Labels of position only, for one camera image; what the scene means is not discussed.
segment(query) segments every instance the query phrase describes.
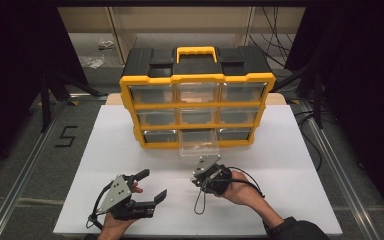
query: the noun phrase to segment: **storage box handle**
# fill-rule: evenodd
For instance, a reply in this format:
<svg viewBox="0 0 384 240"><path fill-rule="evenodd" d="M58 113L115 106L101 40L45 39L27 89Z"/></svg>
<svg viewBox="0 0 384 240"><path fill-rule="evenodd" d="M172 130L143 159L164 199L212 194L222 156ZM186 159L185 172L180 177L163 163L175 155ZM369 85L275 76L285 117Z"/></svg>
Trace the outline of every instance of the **storage box handle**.
<svg viewBox="0 0 384 240"><path fill-rule="evenodd" d="M180 55L213 55L214 62L217 62L216 49L214 47L179 47L177 48L177 63L180 62Z"/></svg>

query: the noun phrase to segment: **person's left hand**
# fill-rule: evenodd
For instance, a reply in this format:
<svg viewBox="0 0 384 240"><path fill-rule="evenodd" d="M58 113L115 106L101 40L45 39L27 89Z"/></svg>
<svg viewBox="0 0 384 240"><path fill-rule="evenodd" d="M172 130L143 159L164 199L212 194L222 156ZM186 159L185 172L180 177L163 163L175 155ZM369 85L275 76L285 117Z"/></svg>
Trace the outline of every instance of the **person's left hand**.
<svg viewBox="0 0 384 240"><path fill-rule="evenodd" d="M133 183L132 192L141 193L143 189L138 187L138 183ZM111 215L111 213L107 213L105 216L104 226L102 227L101 234L98 237L98 240L118 240L120 239L124 232L136 222L138 219L133 220L117 220Z"/></svg>

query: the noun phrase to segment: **black sleeve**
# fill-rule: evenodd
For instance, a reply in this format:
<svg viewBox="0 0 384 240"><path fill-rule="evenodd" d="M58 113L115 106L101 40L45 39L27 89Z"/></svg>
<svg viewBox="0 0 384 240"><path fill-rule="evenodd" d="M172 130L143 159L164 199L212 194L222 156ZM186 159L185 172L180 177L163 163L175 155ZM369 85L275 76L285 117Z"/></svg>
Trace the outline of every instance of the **black sleeve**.
<svg viewBox="0 0 384 240"><path fill-rule="evenodd" d="M274 240L329 240L329 237L314 223L297 221L293 217L271 228L271 237Z"/></svg>

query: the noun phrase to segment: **floor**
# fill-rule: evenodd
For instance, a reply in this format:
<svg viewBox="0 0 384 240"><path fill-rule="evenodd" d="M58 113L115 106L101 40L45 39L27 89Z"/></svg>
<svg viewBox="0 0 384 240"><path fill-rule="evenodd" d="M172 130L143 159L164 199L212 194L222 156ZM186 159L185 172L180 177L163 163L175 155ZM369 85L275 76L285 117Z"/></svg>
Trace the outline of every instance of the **floor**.
<svg viewBox="0 0 384 240"><path fill-rule="evenodd" d="M279 48L273 46L269 48L263 36L252 35L249 44L257 44L264 50L268 49L269 54L277 62L284 63ZM111 35L72 34L70 37L81 62L85 58L102 61L97 68L91 68L90 63L82 62L90 86L105 93L119 92L118 80L123 65L119 62L117 52L111 48L97 50L101 40L113 41ZM290 48L293 36L282 35L280 38L283 47ZM143 35L136 42L136 46L171 47L182 43L184 39L184 36L171 35L167 41L167 38L161 35L153 37ZM230 37L226 35L213 37L201 35L195 39L202 44L219 46L231 44ZM278 81L282 81L291 73L282 69L276 61L268 59L273 72L278 76ZM311 110L312 107L311 99L297 99L294 90L298 83L299 81L293 82L279 91L294 113L309 108ZM54 101L50 94L53 100L51 106L53 122L49 131L44 133L40 132L42 113L38 96L31 105L31 115L26 117L8 149L8 157L0 160L0 208L7 204L8 199L12 199L15 203L6 217L1 219L0 239L65 239L53 234L52 231L81 161L99 108L106 100L105 97L90 97L72 86L67 86L67 89L73 96L69 102ZM297 115L297 123L299 124L305 116L306 114ZM326 103L323 103L322 123L322 133L326 136L336 160L329 159L329 153L323 151L318 144L317 141L320 139L316 136L320 131L314 128L312 120L302 124L302 132L314 165L319 168L320 180L344 232L342 236L332 239L384 239L384 201L364 171L364 167L358 165L359 161L341 130L341 124L329 112ZM341 172L345 174L348 184L345 184L346 187L351 186L351 198L350 194L345 192L344 184L338 179L336 169L338 164ZM23 181L19 178L20 173L28 173L24 175ZM20 182L22 186L17 185L19 189L14 187L15 183ZM360 210L369 216L369 221L358 220L357 216L361 215L358 215L355 207L350 204L355 202L361 203ZM364 229L362 224L363 226L369 224L371 230Z"/></svg>

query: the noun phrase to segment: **person's right hand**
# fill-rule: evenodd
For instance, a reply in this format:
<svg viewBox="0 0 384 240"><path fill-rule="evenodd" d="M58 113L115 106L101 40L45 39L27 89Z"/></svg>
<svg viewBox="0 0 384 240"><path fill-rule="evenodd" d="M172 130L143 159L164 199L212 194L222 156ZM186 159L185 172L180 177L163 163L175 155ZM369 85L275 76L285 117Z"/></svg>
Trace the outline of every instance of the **person's right hand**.
<svg viewBox="0 0 384 240"><path fill-rule="evenodd" d="M235 170L232 170L232 179L248 181L243 172ZM232 203L246 206L250 206L255 201L262 199L253 187L239 182L232 182L221 196Z"/></svg>

